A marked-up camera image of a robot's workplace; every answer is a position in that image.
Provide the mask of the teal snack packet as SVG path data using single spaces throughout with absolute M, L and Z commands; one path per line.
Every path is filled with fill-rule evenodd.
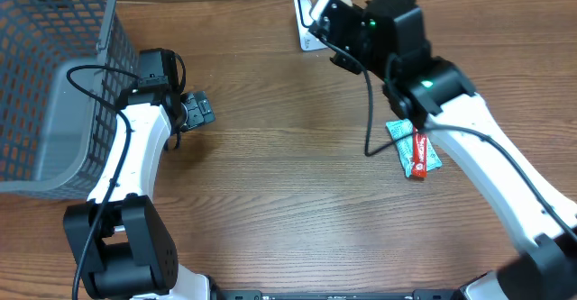
M 413 132 L 413 124 L 409 120 L 397 120 L 393 122 L 387 122 L 386 128 L 388 129 L 391 138 L 396 141 L 405 135 Z M 405 171 L 406 177 L 413 177 L 411 175 L 411 169 L 413 168 L 413 142 L 412 138 L 406 138 L 402 141 L 396 143 L 399 160 L 402 168 Z M 432 143 L 428 141 L 427 143 L 427 172 L 438 169 L 442 167 L 443 163 L 435 152 Z

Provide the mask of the red snack stick packet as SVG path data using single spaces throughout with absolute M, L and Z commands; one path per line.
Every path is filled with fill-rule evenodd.
M 427 143 L 425 134 L 413 129 L 413 168 L 411 175 L 418 178 L 427 177 Z

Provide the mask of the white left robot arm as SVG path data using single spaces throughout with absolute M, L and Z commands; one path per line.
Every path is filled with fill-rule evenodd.
M 211 277 L 179 264 L 152 202 L 169 137 L 213 122 L 214 112 L 204 92 L 186 92 L 186 67 L 172 50 L 141 51 L 138 71 L 126 75 L 115 102 L 97 98 L 116 116 L 104 171 L 63 218 L 77 264 L 71 296 L 84 288 L 93 299 L 221 299 Z

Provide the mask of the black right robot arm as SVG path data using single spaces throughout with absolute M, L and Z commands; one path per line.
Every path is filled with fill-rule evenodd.
M 576 294 L 576 204 L 500 129 L 476 87 L 436 57 L 417 0 L 312 0 L 310 32 L 335 65 L 376 76 L 391 110 L 448 154 L 487 200 L 518 251 L 457 299 L 569 299 Z

